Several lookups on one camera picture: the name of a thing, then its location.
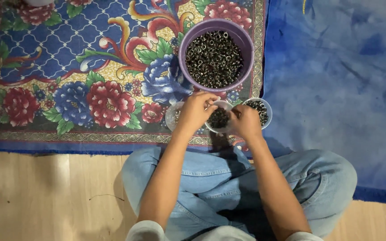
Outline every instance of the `jeans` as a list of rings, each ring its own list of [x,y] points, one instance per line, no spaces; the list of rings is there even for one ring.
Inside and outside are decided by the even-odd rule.
[[[135,214],[161,156],[161,148],[133,152],[122,169]],[[312,232],[324,237],[352,200],[357,173],[333,152],[309,150],[275,159],[302,205]],[[171,241],[191,240],[218,226],[231,225],[257,240],[274,240],[262,208],[255,168],[237,148],[214,154],[186,152],[178,200],[166,228]]]

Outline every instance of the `white sleeve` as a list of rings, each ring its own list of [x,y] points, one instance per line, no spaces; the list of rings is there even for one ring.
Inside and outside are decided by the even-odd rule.
[[[307,232],[293,233],[285,241],[323,241],[320,237]]]
[[[157,222],[144,220],[129,230],[126,241],[165,241],[165,232]]]

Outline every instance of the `blue mat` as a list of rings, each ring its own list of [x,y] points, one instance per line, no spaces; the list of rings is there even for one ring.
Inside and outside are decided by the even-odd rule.
[[[333,151],[357,170],[355,199],[386,202],[386,1],[271,0],[267,24],[273,154]]]

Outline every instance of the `purple bucket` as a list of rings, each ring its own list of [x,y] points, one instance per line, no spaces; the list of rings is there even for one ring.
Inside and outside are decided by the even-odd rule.
[[[233,82],[233,84],[228,85],[224,88],[214,89],[208,88],[197,83],[189,74],[186,66],[186,50],[191,41],[193,41],[198,36],[210,31],[226,31],[229,36],[233,38],[235,44],[241,49],[242,58],[244,59],[244,66],[241,69],[241,75],[239,78]],[[197,88],[209,91],[209,92],[223,92],[228,91],[233,88],[236,88],[238,85],[242,84],[244,80],[248,77],[253,69],[254,63],[254,46],[253,41],[241,26],[236,23],[226,20],[226,19],[208,19],[201,21],[198,24],[194,25],[184,36],[183,41],[181,42],[178,59],[180,62],[181,71],[184,74],[184,77],[190,81]]]

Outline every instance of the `person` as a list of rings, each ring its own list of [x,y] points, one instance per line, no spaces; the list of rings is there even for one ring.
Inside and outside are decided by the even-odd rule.
[[[322,241],[352,200],[352,165],[320,150],[274,159],[258,112],[243,105],[229,112],[230,123],[251,150],[254,167],[237,148],[187,152],[217,98],[190,96],[163,153],[151,147],[126,160],[121,175],[138,217],[126,240]]]

